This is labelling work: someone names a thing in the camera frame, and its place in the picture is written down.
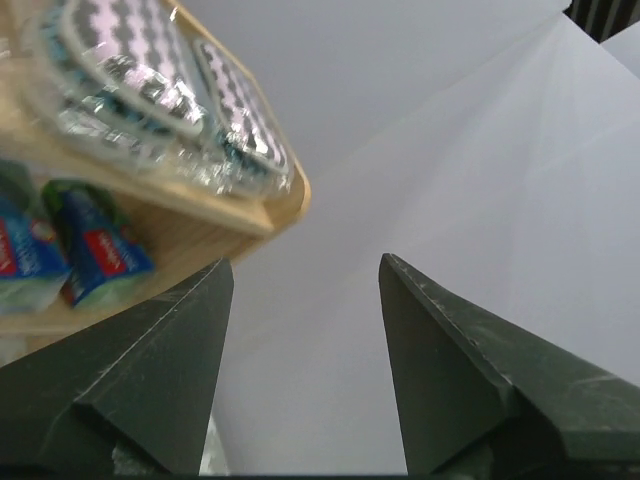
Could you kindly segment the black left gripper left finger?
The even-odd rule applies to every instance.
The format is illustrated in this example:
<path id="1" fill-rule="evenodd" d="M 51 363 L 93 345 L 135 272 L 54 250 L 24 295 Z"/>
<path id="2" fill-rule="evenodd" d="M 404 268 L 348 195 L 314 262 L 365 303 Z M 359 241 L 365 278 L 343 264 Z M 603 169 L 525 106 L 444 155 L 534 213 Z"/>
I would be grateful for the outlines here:
<path id="1" fill-rule="evenodd" d="M 2 473 L 197 474 L 233 290 L 220 259 L 4 366 Z"/>

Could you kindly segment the pink wavy sponge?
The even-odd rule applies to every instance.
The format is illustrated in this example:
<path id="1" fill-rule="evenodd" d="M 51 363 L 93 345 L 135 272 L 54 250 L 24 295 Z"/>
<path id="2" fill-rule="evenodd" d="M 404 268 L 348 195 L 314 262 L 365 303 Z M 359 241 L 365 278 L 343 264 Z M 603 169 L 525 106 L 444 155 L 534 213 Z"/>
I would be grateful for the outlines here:
<path id="1" fill-rule="evenodd" d="M 291 155 L 256 84 L 202 37 L 181 39 L 179 51 L 185 71 L 175 77 L 181 98 L 170 113 L 197 127 L 182 141 L 181 174 L 218 193 L 260 199 L 288 193 Z"/>
<path id="2" fill-rule="evenodd" d="M 163 1 L 50 1 L 21 29 L 32 108 L 89 154 L 151 168 L 199 144 L 206 92 Z"/>

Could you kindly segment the green blue sponge pack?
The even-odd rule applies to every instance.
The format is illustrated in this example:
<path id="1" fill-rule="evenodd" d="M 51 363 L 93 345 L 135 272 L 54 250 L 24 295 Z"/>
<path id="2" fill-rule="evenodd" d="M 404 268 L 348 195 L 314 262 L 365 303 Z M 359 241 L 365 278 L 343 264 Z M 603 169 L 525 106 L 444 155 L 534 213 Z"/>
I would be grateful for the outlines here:
<path id="1" fill-rule="evenodd" d="M 59 296 L 70 266 L 40 190 L 21 163 L 1 162 L 1 313 L 40 312 Z"/>
<path id="2" fill-rule="evenodd" d="M 121 305 L 155 272 L 128 215 L 107 190 L 56 179 L 45 184 L 42 199 L 70 264 L 63 297 L 71 307 Z"/>

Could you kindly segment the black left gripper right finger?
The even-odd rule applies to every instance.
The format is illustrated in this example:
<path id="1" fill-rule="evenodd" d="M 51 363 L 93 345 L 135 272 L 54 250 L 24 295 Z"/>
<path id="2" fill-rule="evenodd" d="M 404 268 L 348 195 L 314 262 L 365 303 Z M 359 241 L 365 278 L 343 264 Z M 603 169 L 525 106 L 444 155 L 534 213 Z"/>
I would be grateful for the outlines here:
<path id="1" fill-rule="evenodd" d="M 385 254 L 379 291 L 411 475 L 635 475 L 639 390 Z"/>

